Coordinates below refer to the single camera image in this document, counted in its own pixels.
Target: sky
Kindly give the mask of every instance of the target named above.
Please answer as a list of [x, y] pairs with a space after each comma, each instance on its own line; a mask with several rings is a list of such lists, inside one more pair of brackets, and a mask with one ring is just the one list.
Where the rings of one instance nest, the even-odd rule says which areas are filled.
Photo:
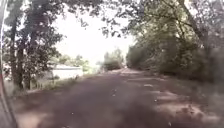
[[58, 32], [63, 34], [64, 39], [56, 47], [61, 54], [76, 57], [82, 55], [94, 65], [103, 61], [106, 52], [112, 52], [116, 48], [122, 50], [125, 56], [129, 46], [133, 43], [133, 37], [106, 37], [99, 28], [105, 25], [99, 18], [84, 16], [88, 22], [86, 28], [81, 27], [74, 14], [66, 13], [66, 18], [59, 16], [55, 23]]

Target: road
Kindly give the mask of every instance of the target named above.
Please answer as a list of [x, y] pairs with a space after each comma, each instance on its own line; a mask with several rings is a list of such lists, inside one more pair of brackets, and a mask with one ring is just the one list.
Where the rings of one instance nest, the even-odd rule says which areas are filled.
[[128, 69], [17, 98], [21, 128], [213, 128], [218, 114], [166, 76]]

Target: distant trees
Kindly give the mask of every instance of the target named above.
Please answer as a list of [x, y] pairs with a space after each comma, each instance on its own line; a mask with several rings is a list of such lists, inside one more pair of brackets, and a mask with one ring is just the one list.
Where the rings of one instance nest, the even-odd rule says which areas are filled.
[[102, 68], [105, 70], [120, 69], [123, 67], [123, 56], [120, 49], [116, 49], [111, 53], [106, 53], [104, 55], [104, 62]]
[[68, 55], [61, 55], [58, 58], [53, 58], [52, 61], [55, 64], [82, 67], [84, 72], [90, 70], [89, 61], [85, 60], [81, 55], [77, 55], [75, 58], [71, 58]]

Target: roadside grass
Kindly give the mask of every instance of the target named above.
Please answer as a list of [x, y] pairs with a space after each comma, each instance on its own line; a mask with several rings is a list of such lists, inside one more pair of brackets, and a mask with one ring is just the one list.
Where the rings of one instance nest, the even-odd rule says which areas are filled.
[[63, 80], [54, 80], [48, 83], [42, 84], [37, 87], [40, 90], [53, 90], [59, 87], [72, 86], [77, 82], [77, 78], [68, 78]]

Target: tree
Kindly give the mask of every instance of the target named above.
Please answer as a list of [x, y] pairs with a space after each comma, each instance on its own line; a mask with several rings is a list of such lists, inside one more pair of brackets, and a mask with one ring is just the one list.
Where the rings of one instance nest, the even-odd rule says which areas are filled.
[[123, 56], [120, 49], [114, 50], [112, 53], [106, 53], [104, 55], [104, 62], [102, 64], [102, 67], [105, 70], [114, 70], [114, 69], [120, 69], [123, 66]]
[[[63, 6], [58, 4], [57, 0], [32, 0], [27, 9], [20, 10], [20, 7], [21, 5], [17, 9], [20, 14], [14, 15], [14, 11], [11, 11], [9, 15], [9, 24], [15, 25], [8, 31], [10, 37], [5, 35], [5, 47], [10, 49], [14, 83], [20, 89], [24, 87], [24, 83], [29, 89], [31, 79], [39, 72], [48, 70], [51, 56], [58, 55], [54, 45], [61, 40], [62, 35], [58, 34], [51, 24], [56, 20], [56, 15], [63, 13]], [[18, 20], [19, 15], [25, 22]]]
[[129, 11], [121, 15], [131, 17], [128, 30], [137, 41], [127, 56], [129, 66], [153, 69], [154, 65], [163, 72], [171, 69], [179, 75], [213, 79], [217, 72], [214, 49], [223, 47], [220, 33], [223, 31], [223, 11], [217, 5], [221, 5], [218, 0], [193, 1], [191, 7], [196, 15], [192, 15], [181, 0], [141, 1], [127, 5]]

